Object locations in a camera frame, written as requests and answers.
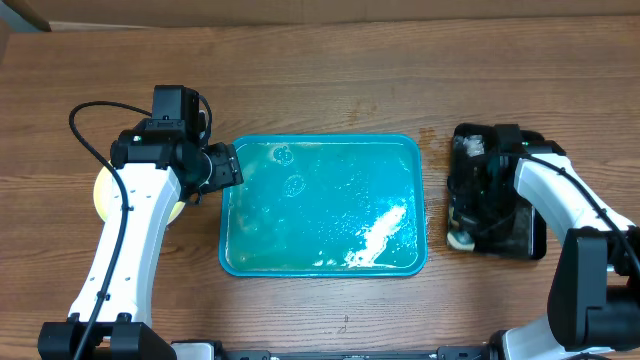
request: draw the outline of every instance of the turquoise tray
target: turquoise tray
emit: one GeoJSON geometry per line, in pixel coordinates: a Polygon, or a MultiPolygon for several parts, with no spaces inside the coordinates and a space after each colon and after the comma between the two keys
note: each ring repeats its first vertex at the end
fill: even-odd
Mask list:
{"type": "Polygon", "coordinates": [[[251,135],[224,189],[220,263],[236,276],[409,276],[427,259],[422,163],[404,135],[251,135]]]}

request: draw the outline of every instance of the object in black container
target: object in black container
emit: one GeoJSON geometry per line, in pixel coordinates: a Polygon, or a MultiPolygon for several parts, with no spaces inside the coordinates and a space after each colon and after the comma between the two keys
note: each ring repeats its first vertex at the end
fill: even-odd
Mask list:
{"type": "Polygon", "coordinates": [[[513,186],[517,157],[500,153],[547,152],[554,144],[517,125],[456,127],[447,179],[448,245],[504,257],[544,257],[546,224],[513,186]]]}

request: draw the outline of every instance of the wood grain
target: wood grain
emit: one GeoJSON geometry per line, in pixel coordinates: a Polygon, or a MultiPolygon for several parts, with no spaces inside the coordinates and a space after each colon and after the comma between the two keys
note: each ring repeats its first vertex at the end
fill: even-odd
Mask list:
{"type": "MultiPolygon", "coordinates": [[[[101,232],[91,199],[99,164],[68,130],[69,111],[90,100],[149,108],[156,84],[204,94],[215,141],[407,134],[422,149],[429,215],[429,262],[414,277],[239,279],[218,263],[221,200],[209,196],[165,236],[153,317],[168,341],[280,352],[429,349],[480,343],[541,315],[555,241],[538,263],[444,245],[448,141],[461,122],[542,132],[606,202],[640,220],[636,17],[12,35],[0,69],[4,358],[37,357],[42,322],[65,318],[101,232]]],[[[78,124],[106,152],[138,120],[92,109],[78,124]]]]}

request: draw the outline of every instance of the tray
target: tray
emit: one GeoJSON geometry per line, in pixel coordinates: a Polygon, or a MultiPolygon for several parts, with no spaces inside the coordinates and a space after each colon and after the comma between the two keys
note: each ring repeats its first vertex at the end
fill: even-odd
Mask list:
{"type": "Polygon", "coordinates": [[[236,276],[409,276],[427,259],[420,150],[407,136],[251,135],[224,189],[220,263],[236,276]]]}

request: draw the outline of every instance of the cable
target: cable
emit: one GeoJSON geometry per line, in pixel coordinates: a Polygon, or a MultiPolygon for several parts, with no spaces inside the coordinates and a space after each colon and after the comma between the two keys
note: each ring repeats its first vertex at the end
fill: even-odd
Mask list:
{"type": "MultiPolygon", "coordinates": [[[[640,280],[640,261],[638,261],[638,256],[636,255],[635,251],[633,250],[633,247],[631,246],[631,244],[629,244],[629,241],[627,241],[627,237],[618,228],[618,226],[616,226],[616,224],[611,220],[611,218],[609,218],[609,216],[607,215],[607,212],[600,207],[598,202],[591,196],[589,191],[582,185],[582,183],[580,181],[578,181],[578,179],[576,179],[573,176],[567,174],[567,172],[565,171],[564,168],[559,168],[559,167],[557,167],[557,166],[555,166],[555,165],[553,165],[553,164],[551,164],[551,163],[549,163],[547,161],[544,161],[544,160],[541,160],[539,158],[533,157],[530,154],[526,154],[526,155],[522,155],[522,154],[499,154],[499,155],[507,155],[507,156],[512,156],[512,157],[517,157],[517,158],[533,161],[535,163],[538,163],[538,164],[541,164],[543,166],[546,166],[551,170],[556,171],[558,174],[564,176],[567,180],[569,180],[569,182],[571,182],[573,184],[573,186],[575,186],[576,189],[578,189],[578,191],[580,191],[580,193],[585,198],[585,200],[587,200],[589,205],[591,205],[591,207],[593,207],[593,210],[596,212],[598,217],[600,217],[605,222],[605,224],[607,224],[607,226],[611,229],[611,231],[613,231],[613,233],[615,234],[615,236],[618,239],[618,244],[622,244],[622,246],[624,247],[624,250],[629,255],[629,259],[631,260],[631,265],[633,267],[633,270],[635,271],[635,274],[636,274],[637,278],[640,280]]],[[[617,255],[617,253],[619,252],[618,244],[616,244],[616,246],[614,247],[612,258],[614,258],[617,255]]]]}
{"type": "Polygon", "coordinates": [[[100,291],[96,295],[96,305],[93,307],[93,311],[91,312],[91,317],[87,322],[87,327],[85,328],[84,333],[82,334],[82,338],[80,339],[80,343],[78,344],[76,353],[73,356],[74,360],[82,359],[82,353],[84,351],[84,348],[87,345],[87,341],[89,340],[89,335],[91,334],[91,328],[93,328],[93,326],[95,325],[98,319],[98,314],[100,313],[100,309],[102,308],[102,303],[104,302],[107,296],[107,291],[109,290],[109,284],[111,283],[111,278],[113,277],[113,271],[115,270],[116,263],[118,261],[118,256],[120,255],[120,249],[122,248],[122,242],[124,241],[124,233],[127,228],[127,219],[129,217],[129,198],[127,197],[127,189],[124,186],[124,182],[122,181],[122,178],[120,178],[120,175],[118,175],[118,173],[113,168],[113,166],[109,164],[107,159],[105,159],[102,155],[100,155],[100,153],[96,149],[94,149],[93,146],[91,146],[82,137],[82,135],[80,135],[80,132],[76,128],[76,124],[75,124],[76,113],[89,106],[115,106],[115,107],[131,110],[131,111],[135,111],[140,114],[151,117],[151,113],[148,111],[138,109],[136,107],[129,106],[126,104],[121,104],[121,103],[111,102],[111,101],[91,101],[91,102],[83,103],[73,108],[73,110],[71,110],[71,113],[69,114],[69,127],[71,128],[71,132],[73,132],[73,135],[76,136],[76,139],[80,141],[82,146],[84,146],[87,150],[89,150],[89,152],[96,159],[98,159],[98,161],[100,161],[100,163],[104,167],[106,167],[107,170],[109,170],[109,172],[115,179],[116,183],[118,184],[118,188],[120,189],[120,194],[122,196],[122,220],[120,220],[120,230],[118,230],[118,238],[116,239],[116,244],[113,249],[113,254],[111,255],[111,261],[109,261],[109,266],[107,267],[107,272],[104,276],[102,287],[100,288],[100,291]]]}
{"type": "Polygon", "coordinates": [[[209,117],[209,123],[207,124],[207,128],[204,130],[204,136],[200,139],[200,147],[205,147],[209,143],[209,138],[211,137],[211,125],[213,124],[213,113],[211,112],[211,107],[209,107],[209,102],[205,99],[204,96],[198,94],[198,98],[204,104],[204,107],[207,108],[207,116],[209,117]]]}

